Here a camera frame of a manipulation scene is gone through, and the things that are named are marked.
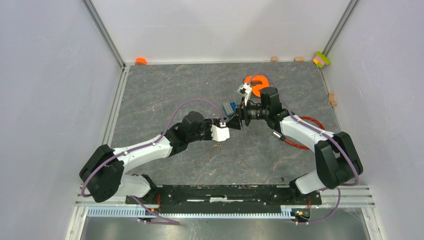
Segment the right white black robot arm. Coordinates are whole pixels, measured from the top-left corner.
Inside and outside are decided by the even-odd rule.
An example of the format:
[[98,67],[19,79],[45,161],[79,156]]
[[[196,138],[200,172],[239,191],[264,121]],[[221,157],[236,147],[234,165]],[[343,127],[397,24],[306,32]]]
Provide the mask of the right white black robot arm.
[[293,138],[314,153],[315,170],[291,183],[288,196],[293,203],[302,204],[314,191],[348,186],[350,180],[354,180],[353,185],[359,184],[363,166],[349,134],[321,129],[283,108],[275,87],[263,88],[259,103],[250,100],[250,85],[242,84],[237,91],[241,103],[227,122],[228,127],[241,129],[252,120],[264,120],[278,138]]

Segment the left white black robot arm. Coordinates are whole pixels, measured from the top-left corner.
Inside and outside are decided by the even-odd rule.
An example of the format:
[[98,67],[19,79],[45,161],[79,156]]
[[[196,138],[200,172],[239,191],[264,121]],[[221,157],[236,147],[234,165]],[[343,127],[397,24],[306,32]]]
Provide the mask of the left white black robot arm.
[[102,203],[114,196],[136,196],[145,204],[153,203],[157,190],[145,176],[126,173],[154,160],[174,156],[197,141],[223,142],[230,137],[225,122],[204,118],[191,111],[181,122],[160,135],[127,147],[111,148],[103,144],[94,151],[79,172],[83,182],[81,196]]

